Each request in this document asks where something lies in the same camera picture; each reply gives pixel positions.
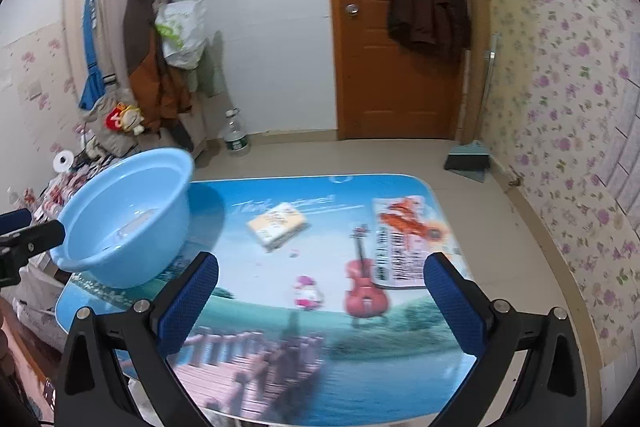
toilet paper roll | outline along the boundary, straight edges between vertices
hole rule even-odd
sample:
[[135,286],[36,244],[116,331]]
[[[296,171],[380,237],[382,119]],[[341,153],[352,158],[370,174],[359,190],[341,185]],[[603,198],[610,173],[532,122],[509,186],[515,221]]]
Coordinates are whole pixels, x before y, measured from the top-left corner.
[[55,172],[67,172],[74,164],[74,154],[71,151],[63,151],[53,158],[53,170]]

plastic bag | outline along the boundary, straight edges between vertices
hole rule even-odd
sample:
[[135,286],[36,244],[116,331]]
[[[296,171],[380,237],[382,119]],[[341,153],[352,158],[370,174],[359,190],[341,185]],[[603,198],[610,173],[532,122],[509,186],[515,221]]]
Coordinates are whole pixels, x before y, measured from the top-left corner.
[[156,29],[162,35],[162,54],[167,64],[194,70],[206,44],[204,0],[164,4],[156,16]]

blue plastic basin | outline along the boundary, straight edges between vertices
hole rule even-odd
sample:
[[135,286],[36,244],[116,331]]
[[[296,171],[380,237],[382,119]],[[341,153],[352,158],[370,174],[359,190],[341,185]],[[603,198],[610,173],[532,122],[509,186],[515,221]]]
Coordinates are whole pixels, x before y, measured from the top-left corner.
[[187,236],[192,174],[191,156],[172,148],[136,154],[101,172],[60,212],[66,238],[51,250],[54,263],[112,288],[153,279]]

tissue box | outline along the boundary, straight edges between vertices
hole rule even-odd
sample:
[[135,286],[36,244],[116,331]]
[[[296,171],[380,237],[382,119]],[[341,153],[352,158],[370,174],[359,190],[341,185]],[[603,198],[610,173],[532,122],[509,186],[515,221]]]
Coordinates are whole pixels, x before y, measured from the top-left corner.
[[271,251],[306,228],[307,221],[291,204],[281,203],[255,217],[247,225],[261,245]]

wooden door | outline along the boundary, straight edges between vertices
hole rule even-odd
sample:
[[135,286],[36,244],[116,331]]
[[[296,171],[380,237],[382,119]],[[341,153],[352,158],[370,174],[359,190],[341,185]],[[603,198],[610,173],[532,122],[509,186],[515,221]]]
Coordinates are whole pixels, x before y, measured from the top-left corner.
[[[332,0],[340,138],[453,138],[463,65],[401,48],[389,0]],[[356,14],[348,6],[357,7]]]

